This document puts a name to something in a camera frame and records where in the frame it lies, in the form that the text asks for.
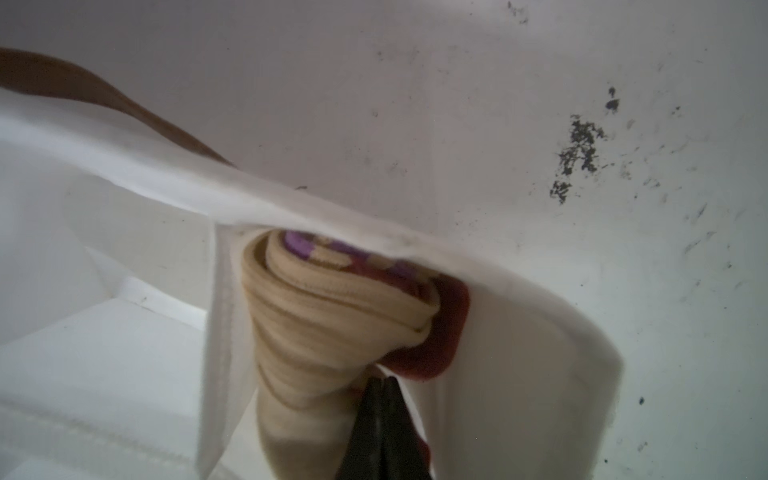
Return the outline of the beige maroon striped sock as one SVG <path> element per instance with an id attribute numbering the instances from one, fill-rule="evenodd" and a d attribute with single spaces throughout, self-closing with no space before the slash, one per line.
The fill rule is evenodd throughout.
<path id="1" fill-rule="evenodd" d="M 469 309 L 459 279 L 318 235 L 273 229 L 241 257 L 260 442 L 279 479 L 330 479 L 367 381 L 441 375 Z"/>

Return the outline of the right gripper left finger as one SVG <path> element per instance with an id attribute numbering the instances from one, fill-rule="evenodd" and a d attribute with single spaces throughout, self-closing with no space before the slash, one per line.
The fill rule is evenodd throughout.
<path id="1" fill-rule="evenodd" d="M 361 399 L 336 480 L 384 478 L 382 441 L 383 380 L 370 378 Z"/>

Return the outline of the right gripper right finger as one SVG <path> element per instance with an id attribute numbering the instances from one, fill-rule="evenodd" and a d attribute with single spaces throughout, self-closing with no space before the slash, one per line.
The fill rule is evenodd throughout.
<path id="1" fill-rule="evenodd" d="M 395 377 L 388 377 L 383 382 L 382 463 L 385 479 L 431 479 L 421 437 Z"/>

